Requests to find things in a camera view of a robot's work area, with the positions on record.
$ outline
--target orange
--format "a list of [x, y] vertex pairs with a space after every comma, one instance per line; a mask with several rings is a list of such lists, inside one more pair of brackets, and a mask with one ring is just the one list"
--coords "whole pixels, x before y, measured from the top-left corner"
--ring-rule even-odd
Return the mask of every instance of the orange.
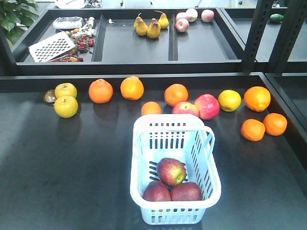
[[106, 80], [97, 79], [91, 83], [88, 93], [94, 103], [103, 104], [111, 100], [113, 87]]
[[241, 134], [247, 140], [258, 141], [261, 140], [265, 133], [264, 124], [256, 119], [247, 119], [242, 127]]
[[279, 136], [285, 132], [288, 122], [283, 115], [272, 113], [266, 115], [263, 124], [266, 133], [273, 136]]
[[136, 76], [125, 78], [120, 85], [121, 95], [132, 101], [140, 99], [144, 94], [144, 86], [141, 80]]
[[161, 114], [161, 106], [157, 102], [147, 102], [142, 106], [142, 115]]
[[248, 108], [256, 112], [265, 110], [271, 102], [271, 94], [262, 86], [253, 86], [244, 94], [244, 101]]
[[164, 92], [164, 100], [166, 104], [172, 107], [174, 107], [179, 102], [187, 101], [188, 97], [188, 90], [182, 84], [172, 84]]

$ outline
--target basket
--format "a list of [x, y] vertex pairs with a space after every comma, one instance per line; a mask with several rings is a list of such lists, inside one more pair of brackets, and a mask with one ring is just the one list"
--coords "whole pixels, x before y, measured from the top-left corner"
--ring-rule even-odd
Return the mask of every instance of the basket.
[[[212, 150], [214, 133], [194, 115], [144, 115], [133, 127], [130, 194], [150, 225], [195, 224], [206, 208], [221, 196], [221, 182]], [[142, 198], [148, 183], [157, 180], [157, 163], [164, 157], [181, 161], [187, 170], [184, 182], [198, 184], [201, 201], [150, 202]]]

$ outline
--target potted plant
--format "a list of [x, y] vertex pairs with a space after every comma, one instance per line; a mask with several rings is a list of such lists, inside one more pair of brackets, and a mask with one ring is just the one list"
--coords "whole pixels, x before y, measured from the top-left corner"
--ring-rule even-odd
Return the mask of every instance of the potted plant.
[[17, 24], [29, 28], [38, 15], [30, 9], [37, 11], [38, 5], [34, 0], [0, 0], [0, 26], [3, 27], [9, 42], [15, 44], [24, 34], [25, 29]]

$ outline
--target basket handle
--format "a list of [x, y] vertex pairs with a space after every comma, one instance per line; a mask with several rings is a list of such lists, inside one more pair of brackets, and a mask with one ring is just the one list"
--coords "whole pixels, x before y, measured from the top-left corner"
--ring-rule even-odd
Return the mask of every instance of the basket handle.
[[150, 127], [140, 127], [138, 132], [134, 135], [133, 143], [136, 143], [137, 138], [145, 132], [186, 132], [186, 131], [199, 131], [201, 137], [203, 138], [204, 146], [206, 147], [209, 143], [211, 143], [211, 147], [206, 148], [206, 152], [209, 150], [209, 154], [207, 154], [207, 160], [210, 159], [213, 151], [213, 146], [215, 142], [215, 136], [212, 129], [208, 126], [150, 126]]

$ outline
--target pink apple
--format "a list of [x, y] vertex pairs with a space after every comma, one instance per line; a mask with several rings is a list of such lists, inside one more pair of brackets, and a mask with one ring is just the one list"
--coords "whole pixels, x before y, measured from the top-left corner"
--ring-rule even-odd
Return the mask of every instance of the pink apple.
[[201, 13], [201, 19], [205, 23], [212, 22], [213, 18], [214, 18], [214, 12], [212, 10], [204, 10]]
[[189, 16], [189, 19], [188, 19], [189, 23], [192, 23], [192, 22], [196, 21], [196, 19], [198, 17], [198, 12], [197, 12], [196, 9], [189, 8], [189, 9], [187, 9], [186, 13]]
[[190, 102], [179, 102], [173, 107], [173, 114], [192, 114], [199, 117], [200, 113], [196, 105]]
[[186, 12], [180, 12], [176, 15], [176, 21], [178, 21], [180, 18], [189, 20], [189, 15]]
[[201, 119], [211, 120], [220, 113], [219, 102], [211, 94], [203, 94], [199, 96], [196, 98], [194, 104], [199, 110]]
[[175, 28], [178, 32], [186, 32], [189, 28], [189, 22], [187, 19], [185, 18], [180, 18], [176, 24], [175, 24]]

